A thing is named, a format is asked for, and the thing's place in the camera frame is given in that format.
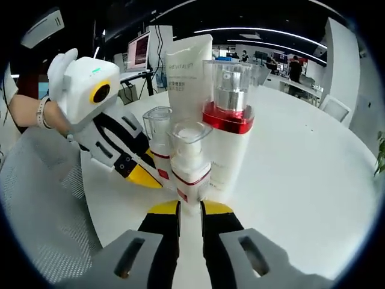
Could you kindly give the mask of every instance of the white cylindrical bottle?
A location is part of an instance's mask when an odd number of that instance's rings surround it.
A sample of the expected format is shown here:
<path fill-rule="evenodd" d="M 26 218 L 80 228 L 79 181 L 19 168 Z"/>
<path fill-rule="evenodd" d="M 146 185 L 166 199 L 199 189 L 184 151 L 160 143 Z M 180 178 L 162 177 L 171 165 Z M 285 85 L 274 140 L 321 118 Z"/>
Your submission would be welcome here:
<path fill-rule="evenodd" d="M 155 167 L 161 177 L 163 187 L 174 190 L 171 181 L 171 147 L 167 132 L 170 130 L 171 108 L 155 107 L 143 114 L 144 127 L 149 138 L 149 145 Z"/>
<path fill-rule="evenodd" d="M 212 128 L 201 122 L 178 122 L 171 130 L 175 154 L 171 169 L 182 209 L 194 214 L 208 192 L 211 162 L 202 151 L 202 138 Z"/>
<path fill-rule="evenodd" d="M 246 153 L 254 113 L 248 105 L 251 64 L 205 61 L 205 77 L 212 81 L 211 98 L 203 107 L 203 121 L 214 128 L 209 198 L 225 202 L 234 190 Z"/>

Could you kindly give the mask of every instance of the computer monitor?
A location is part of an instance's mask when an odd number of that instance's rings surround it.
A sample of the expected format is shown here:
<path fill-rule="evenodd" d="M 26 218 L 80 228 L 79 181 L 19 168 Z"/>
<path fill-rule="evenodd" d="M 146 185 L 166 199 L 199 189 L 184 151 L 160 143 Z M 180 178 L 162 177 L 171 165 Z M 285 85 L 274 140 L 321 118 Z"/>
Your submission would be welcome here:
<path fill-rule="evenodd" d="M 276 53 L 275 52 L 273 58 L 277 62 L 281 62 L 281 63 L 287 63 L 288 62 L 288 56 L 285 55 L 285 54 L 281 54 L 281 53 Z"/>
<path fill-rule="evenodd" d="M 147 69 L 149 59 L 150 32 L 144 33 L 128 43 L 127 71 Z"/>

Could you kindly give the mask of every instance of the potted plant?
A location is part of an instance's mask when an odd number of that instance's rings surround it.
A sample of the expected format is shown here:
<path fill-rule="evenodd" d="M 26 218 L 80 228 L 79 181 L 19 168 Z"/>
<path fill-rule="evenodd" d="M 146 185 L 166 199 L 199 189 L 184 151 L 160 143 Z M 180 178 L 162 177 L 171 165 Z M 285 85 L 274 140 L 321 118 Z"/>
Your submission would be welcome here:
<path fill-rule="evenodd" d="M 378 156 L 377 168 L 374 172 L 374 185 L 378 196 L 382 196 L 385 191 L 385 132 L 379 131 L 378 136 Z"/>
<path fill-rule="evenodd" d="M 377 140 L 379 141 L 379 146 L 378 146 L 377 168 L 374 172 L 374 176 L 377 173 L 380 175 L 383 171 L 385 171 L 385 132 L 379 131 Z"/>

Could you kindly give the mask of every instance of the cosmetic bottle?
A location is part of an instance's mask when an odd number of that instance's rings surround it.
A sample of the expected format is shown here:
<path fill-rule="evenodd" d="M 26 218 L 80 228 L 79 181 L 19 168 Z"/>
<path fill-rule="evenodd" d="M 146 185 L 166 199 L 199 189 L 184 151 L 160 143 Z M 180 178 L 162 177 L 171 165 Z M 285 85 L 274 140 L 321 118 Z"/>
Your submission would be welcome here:
<path fill-rule="evenodd" d="M 175 187 L 171 181 L 171 147 L 168 136 L 170 117 L 171 109 L 169 107 L 155 107 L 143 114 L 143 122 L 160 182 L 163 187 L 174 190 Z"/>
<path fill-rule="evenodd" d="M 204 154 L 202 140 L 212 128 L 201 122 L 177 122 L 170 131 L 174 144 L 171 169 L 182 209 L 200 212 L 200 201 L 208 192 L 211 162 Z"/>
<path fill-rule="evenodd" d="M 203 122 L 213 127 L 210 136 L 212 172 L 209 199 L 225 202 L 245 156 L 254 112 L 248 104 L 251 64 L 204 61 L 211 95 L 203 106 Z"/>
<path fill-rule="evenodd" d="M 168 99 L 172 123 L 189 119 L 202 121 L 207 96 L 203 81 L 203 60 L 211 60 L 212 37 L 199 35 L 174 41 L 166 51 Z"/>

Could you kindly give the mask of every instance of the bracelet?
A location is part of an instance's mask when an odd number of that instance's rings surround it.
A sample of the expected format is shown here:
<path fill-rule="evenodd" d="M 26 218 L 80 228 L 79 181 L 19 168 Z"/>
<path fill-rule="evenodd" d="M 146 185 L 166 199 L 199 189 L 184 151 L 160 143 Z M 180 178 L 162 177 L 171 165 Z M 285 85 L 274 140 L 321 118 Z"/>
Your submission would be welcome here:
<path fill-rule="evenodd" d="M 49 100 L 48 96 L 45 96 L 41 99 L 38 109 L 36 112 L 37 126 L 39 128 L 51 129 L 47 122 L 44 120 L 44 107 L 46 106 L 47 101 Z"/>

